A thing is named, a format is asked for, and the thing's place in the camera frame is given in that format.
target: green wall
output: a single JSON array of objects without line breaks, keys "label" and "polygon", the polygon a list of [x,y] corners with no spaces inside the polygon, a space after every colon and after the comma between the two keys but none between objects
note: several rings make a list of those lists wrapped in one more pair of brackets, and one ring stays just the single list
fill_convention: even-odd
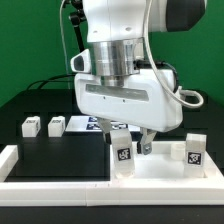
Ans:
[{"label": "green wall", "polygon": [[[14,0],[0,3],[0,105],[36,80],[65,73],[59,27],[61,0]],[[185,88],[204,90],[224,104],[223,0],[208,0],[205,17],[190,32],[151,35],[155,59],[173,64]],[[64,10],[69,58],[78,52]],[[86,36],[87,25],[82,25]],[[49,88],[67,88],[50,84]]]}]

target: white block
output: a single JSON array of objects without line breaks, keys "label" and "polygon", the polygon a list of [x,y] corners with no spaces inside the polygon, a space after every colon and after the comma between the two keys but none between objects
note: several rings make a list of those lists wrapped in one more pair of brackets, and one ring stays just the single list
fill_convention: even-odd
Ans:
[{"label": "white block", "polygon": [[18,148],[16,145],[8,145],[0,154],[0,182],[4,182],[12,168],[18,161]]},{"label": "white block", "polygon": [[186,156],[184,176],[205,177],[204,161],[206,151],[206,135],[188,134],[186,140]]},{"label": "white block", "polygon": [[22,124],[23,137],[36,137],[40,128],[40,117],[28,117]]},{"label": "white block", "polygon": [[184,143],[173,143],[171,145],[171,158],[173,160],[182,161],[185,158],[186,144]]},{"label": "white block", "polygon": [[49,137],[61,137],[65,131],[65,117],[53,117],[48,124]]}]

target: small white block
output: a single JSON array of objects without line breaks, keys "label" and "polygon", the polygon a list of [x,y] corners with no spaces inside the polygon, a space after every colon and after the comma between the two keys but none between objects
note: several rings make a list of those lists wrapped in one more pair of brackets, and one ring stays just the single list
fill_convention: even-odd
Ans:
[{"label": "small white block", "polygon": [[23,137],[36,137],[40,128],[40,117],[28,117],[22,124]]},{"label": "small white block", "polygon": [[186,156],[184,176],[202,178],[206,151],[206,135],[188,134],[186,140]]},{"label": "small white block", "polygon": [[185,158],[186,145],[184,143],[173,143],[171,145],[171,158],[182,161]]},{"label": "small white block", "polygon": [[61,137],[65,131],[65,117],[53,117],[48,124],[49,137]]}]

